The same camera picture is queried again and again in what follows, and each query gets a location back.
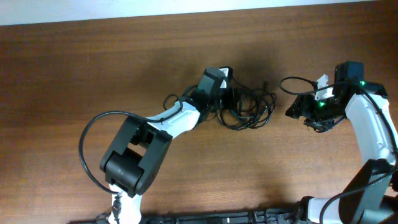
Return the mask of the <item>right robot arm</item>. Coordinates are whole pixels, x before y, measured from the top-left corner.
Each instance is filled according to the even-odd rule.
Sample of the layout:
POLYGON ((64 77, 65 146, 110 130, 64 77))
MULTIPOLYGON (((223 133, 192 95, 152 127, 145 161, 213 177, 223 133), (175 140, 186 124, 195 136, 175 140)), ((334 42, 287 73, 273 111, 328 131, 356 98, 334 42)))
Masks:
POLYGON ((285 112, 317 133, 332 130, 347 119, 358 142, 363 166, 331 198, 304 197, 296 223, 397 223, 397 131, 389 112, 388 94, 380 83, 364 79, 364 65, 347 61, 335 67, 333 84, 328 76, 311 81, 312 91, 296 93, 285 112))

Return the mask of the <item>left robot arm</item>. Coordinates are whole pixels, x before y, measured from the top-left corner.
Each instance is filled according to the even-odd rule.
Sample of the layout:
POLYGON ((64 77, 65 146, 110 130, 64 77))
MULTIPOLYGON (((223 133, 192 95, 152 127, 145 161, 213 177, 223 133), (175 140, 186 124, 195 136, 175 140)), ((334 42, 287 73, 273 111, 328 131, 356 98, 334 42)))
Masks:
POLYGON ((207 67, 198 85, 184 93, 173 107, 148 118, 129 115, 99 164, 110 188, 112 211, 108 223, 139 223, 144 192, 153 183, 178 135, 194 129, 222 106, 233 69, 207 67))

